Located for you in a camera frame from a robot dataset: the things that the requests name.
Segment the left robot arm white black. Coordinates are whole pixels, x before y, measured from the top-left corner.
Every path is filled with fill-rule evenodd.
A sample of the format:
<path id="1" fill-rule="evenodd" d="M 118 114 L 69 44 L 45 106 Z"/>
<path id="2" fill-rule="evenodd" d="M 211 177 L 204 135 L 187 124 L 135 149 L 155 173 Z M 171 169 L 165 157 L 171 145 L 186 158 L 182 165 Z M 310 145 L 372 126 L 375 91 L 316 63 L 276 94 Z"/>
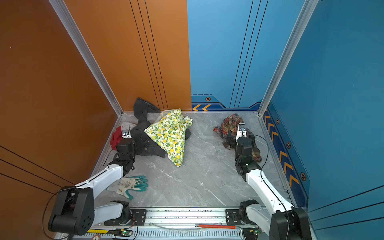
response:
<path id="1" fill-rule="evenodd" d="M 113 160 L 95 176 L 73 187 L 65 186 L 57 192 L 56 202 L 48 221 L 51 232 L 85 235 L 92 226 L 101 223 L 128 227 L 145 224 L 145 210 L 131 210 L 128 200 L 133 199 L 130 191 L 144 192 L 148 188 L 145 176 L 127 174 L 134 170 L 136 143 L 125 138 L 116 146 Z M 126 201 L 111 201 L 95 207 L 95 199 L 108 190 L 123 195 Z"/>

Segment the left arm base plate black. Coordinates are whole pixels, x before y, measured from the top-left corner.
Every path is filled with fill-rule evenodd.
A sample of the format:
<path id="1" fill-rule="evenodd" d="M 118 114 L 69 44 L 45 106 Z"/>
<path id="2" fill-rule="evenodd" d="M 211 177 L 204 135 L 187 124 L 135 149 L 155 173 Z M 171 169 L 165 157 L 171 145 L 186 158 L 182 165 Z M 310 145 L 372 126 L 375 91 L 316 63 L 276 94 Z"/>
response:
<path id="1" fill-rule="evenodd" d="M 135 209 L 131 210 L 129 218 L 127 219 L 112 219 L 104 222 L 105 226 L 144 226 L 147 216 L 147 210 Z"/>

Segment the plaid flannel cloth red brown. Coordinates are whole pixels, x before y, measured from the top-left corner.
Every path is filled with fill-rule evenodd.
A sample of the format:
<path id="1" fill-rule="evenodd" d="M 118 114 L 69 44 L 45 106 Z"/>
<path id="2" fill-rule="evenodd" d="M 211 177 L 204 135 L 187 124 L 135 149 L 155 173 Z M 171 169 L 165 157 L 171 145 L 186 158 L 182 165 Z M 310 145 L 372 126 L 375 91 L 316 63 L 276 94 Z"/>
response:
<path id="1" fill-rule="evenodd" d="M 238 114 L 232 114 L 225 118 L 222 122 L 222 124 L 218 127 L 214 127 L 213 131 L 220 135 L 223 141 L 223 146 L 227 149 L 227 144 L 226 144 L 226 138 L 228 133 L 237 133 L 238 130 L 238 125 L 239 123 L 244 123 L 242 117 L 240 117 Z M 253 155 L 253 160 L 257 163 L 260 163 L 262 161 L 261 153 L 259 148 L 257 147 L 255 143 L 255 135 L 247 128 L 248 136 L 247 138 L 252 139 L 252 155 Z"/>

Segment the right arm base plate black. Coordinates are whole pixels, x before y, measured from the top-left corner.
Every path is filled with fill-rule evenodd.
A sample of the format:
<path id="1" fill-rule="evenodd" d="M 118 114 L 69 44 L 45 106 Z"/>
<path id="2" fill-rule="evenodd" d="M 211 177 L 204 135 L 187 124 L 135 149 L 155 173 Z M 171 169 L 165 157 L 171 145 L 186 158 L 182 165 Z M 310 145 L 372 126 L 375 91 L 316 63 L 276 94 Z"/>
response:
<path id="1" fill-rule="evenodd" d="M 249 225 L 250 222 L 246 218 L 246 213 L 242 208 L 226 209 L 226 221 L 228 226 Z"/>

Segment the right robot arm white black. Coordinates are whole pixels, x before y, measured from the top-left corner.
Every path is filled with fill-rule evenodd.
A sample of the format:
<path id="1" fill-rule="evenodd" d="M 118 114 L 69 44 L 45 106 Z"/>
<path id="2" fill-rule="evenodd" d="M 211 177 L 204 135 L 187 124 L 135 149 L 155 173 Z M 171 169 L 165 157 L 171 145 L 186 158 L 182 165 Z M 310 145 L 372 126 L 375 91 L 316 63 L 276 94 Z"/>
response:
<path id="1" fill-rule="evenodd" d="M 256 224 L 270 240 L 312 240 L 308 214 L 301 207 L 293 206 L 270 183 L 262 167 L 253 159 L 255 136 L 241 129 L 236 136 L 227 135 L 230 147 L 235 149 L 235 167 L 243 180 L 259 196 L 239 206 L 241 221 Z"/>

